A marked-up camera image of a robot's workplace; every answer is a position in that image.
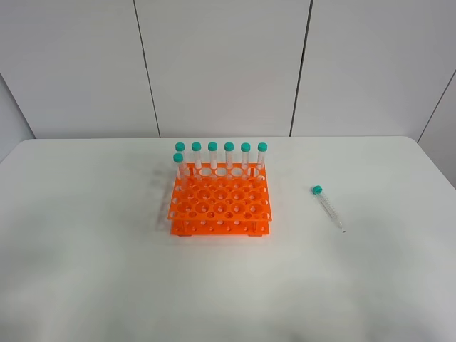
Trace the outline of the teal-capped test tube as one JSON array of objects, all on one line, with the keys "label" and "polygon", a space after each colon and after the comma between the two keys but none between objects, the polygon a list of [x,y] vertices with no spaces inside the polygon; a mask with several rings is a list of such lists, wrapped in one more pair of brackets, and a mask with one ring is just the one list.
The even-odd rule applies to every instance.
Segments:
[{"label": "teal-capped test tube", "polygon": [[318,200],[320,205],[326,211],[326,214],[330,218],[330,220],[343,232],[345,233],[346,230],[343,227],[340,215],[335,210],[334,206],[331,204],[331,201],[327,197],[326,193],[324,192],[322,186],[314,185],[311,188],[311,192],[314,197]]}]

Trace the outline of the orange plastic test tube rack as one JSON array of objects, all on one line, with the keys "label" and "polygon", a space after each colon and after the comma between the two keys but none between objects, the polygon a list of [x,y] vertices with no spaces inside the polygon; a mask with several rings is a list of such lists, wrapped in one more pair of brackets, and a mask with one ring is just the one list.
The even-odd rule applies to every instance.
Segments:
[{"label": "orange plastic test tube rack", "polygon": [[254,163],[247,170],[236,162],[227,169],[223,162],[213,170],[189,162],[182,176],[175,178],[167,214],[171,235],[269,234],[272,221],[266,169]]}]

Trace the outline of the second row left tube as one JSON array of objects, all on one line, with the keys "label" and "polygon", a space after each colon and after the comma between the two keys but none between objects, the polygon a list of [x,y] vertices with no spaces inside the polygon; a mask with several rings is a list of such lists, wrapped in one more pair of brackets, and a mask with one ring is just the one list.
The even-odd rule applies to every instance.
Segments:
[{"label": "second row left tube", "polygon": [[179,189],[184,190],[187,185],[187,164],[181,152],[176,152],[173,155],[173,161],[177,166],[177,180],[179,181]]}]

